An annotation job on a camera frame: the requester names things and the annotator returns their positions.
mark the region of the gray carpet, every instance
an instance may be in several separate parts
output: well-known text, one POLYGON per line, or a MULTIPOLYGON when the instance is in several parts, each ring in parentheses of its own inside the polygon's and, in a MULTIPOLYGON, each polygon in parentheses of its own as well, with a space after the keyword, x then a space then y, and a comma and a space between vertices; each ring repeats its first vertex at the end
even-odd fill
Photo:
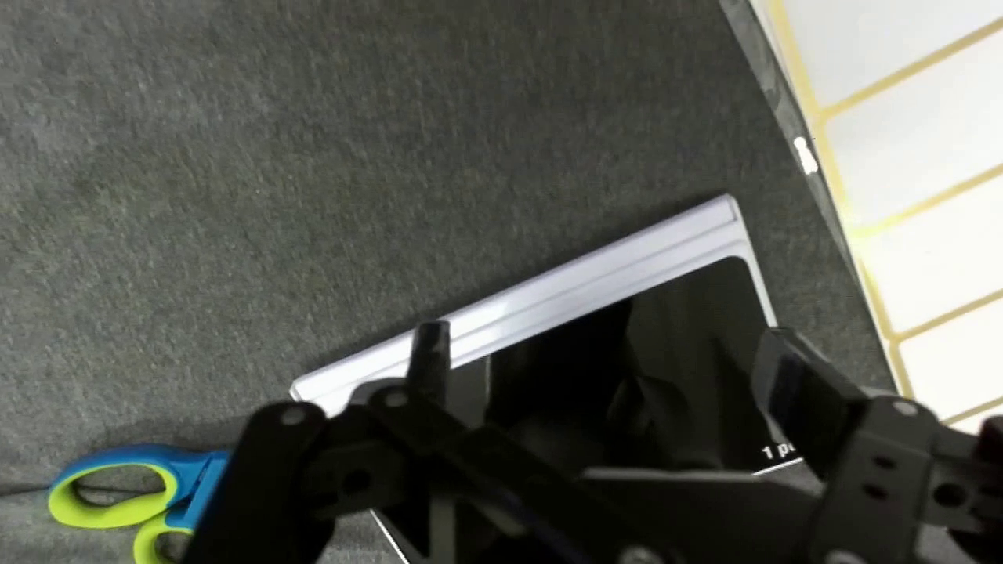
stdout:
POLYGON ((887 385, 708 0, 0 2, 0 560, 126 560, 46 519, 66 461, 232 444, 327 358, 721 192, 780 321, 887 385))

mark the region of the scissors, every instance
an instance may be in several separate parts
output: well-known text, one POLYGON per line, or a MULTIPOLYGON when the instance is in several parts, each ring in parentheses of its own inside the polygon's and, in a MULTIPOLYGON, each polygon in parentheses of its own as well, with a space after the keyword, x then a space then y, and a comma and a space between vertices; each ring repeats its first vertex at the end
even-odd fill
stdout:
POLYGON ((52 478, 50 513, 73 531, 126 531, 139 525, 132 543, 135 564, 169 564, 156 540, 166 532, 193 535, 222 474, 226 451, 176 451, 176 449, 116 449, 81 456, 52 478), (78 494, 81 478, 116 469, 152 474, 163 490, 121 498, 116 506, 89 506, 78 494))

